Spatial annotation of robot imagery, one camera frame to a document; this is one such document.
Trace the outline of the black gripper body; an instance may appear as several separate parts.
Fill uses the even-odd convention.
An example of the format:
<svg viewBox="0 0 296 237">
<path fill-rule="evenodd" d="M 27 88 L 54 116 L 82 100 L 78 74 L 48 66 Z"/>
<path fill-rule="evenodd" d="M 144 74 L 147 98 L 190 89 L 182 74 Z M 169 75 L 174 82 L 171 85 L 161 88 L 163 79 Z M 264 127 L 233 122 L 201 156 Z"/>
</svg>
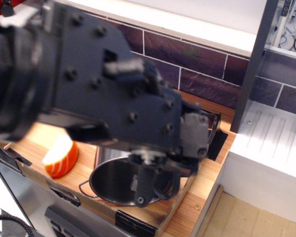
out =
<svg viewBox="0 0 296 237">
<path fill-rule="evenodd" d="M 188 177 L 208 147 L 208 119 L 130 51 L 123 34 L 83 11 L 44 6 L 56 73 L 39 120 L 76 141 L 128 151 L 132 161 Z"/>
</svg>

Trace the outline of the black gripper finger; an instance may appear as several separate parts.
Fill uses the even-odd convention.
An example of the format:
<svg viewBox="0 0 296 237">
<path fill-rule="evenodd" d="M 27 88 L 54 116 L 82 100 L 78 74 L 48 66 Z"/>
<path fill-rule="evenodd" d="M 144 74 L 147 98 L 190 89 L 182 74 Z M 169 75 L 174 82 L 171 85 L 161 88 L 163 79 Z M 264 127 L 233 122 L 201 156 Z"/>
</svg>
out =
<svg viewBox="0 0 296 237">
<path fill-rule="evenodd" d="M 157 176 L 155 169 L 143 165 L 139 167 L 134 196 L 134 204 L 137 207 L 144 208 L 160 200 L 154 190 Z"/>
</svg>

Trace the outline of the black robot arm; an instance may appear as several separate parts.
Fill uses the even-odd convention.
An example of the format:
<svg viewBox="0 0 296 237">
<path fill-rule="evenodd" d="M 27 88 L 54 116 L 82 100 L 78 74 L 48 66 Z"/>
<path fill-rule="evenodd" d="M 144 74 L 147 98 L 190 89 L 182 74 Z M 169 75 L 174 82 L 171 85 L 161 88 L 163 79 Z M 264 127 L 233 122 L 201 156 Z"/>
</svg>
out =
<svg viewBox="0 0 296 237">
<path fill-rule="evenodd" d="M 0 25 L 0 140 L 17 142 L 35 121 L 71 139 L 130 152 L 139 165 L 134 204 L 170 199 L 159 180 L 196 175 L 208 149 L 208 119 L 184 101 L 123 34 L 50 0 L 41 22 Z"/>
</svg>

